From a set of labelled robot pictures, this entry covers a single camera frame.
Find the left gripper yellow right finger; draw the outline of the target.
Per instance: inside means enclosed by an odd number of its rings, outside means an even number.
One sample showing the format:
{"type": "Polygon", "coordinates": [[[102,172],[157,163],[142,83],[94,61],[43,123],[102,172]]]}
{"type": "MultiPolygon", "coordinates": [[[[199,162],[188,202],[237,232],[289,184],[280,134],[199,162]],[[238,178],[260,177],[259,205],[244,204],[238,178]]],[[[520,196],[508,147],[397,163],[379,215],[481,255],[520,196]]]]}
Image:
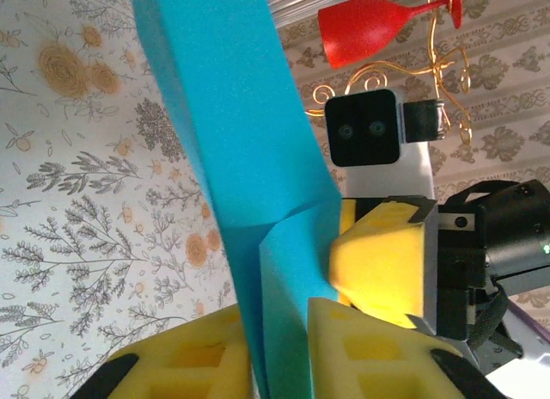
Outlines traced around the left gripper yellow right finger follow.
{"type": "Polygon", "coordinates": [[[501,398],[450,344],[326,298],[308,307],[316,398],[501,398]]]}

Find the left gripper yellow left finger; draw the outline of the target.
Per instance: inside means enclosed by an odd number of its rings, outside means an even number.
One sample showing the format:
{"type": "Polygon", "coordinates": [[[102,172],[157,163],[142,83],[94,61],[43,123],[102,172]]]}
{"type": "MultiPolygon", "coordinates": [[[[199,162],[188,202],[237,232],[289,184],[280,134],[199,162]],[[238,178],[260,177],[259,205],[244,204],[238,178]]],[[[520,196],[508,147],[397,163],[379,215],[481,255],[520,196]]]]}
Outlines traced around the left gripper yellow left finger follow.
{"type": "Polygon", "coordinates": [[[237,308],[224,308],[119,350],[78,398],[250,398],[248,344],[237,308]]]}

